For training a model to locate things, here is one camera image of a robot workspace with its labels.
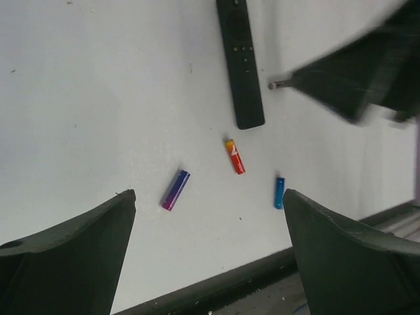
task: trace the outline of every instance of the white surface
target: white surface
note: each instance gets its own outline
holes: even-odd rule
[[[234,126],[214,0],[66,2],[0,2],[0,243],[135,189],[114,312],[289,247],[277,172],[352,218],[412,197],[413,125],[383,111],[347,125],[266,88],[401,1],[249,1],[267,120],[250,131]],[[192,177],[168,213],[159,201],[179,167]]]

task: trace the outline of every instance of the black remote control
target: black remote control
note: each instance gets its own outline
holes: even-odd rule
[[[250,129],[264,125],[263,101],[246,0],[217,0],[217,10],[238,128]]]

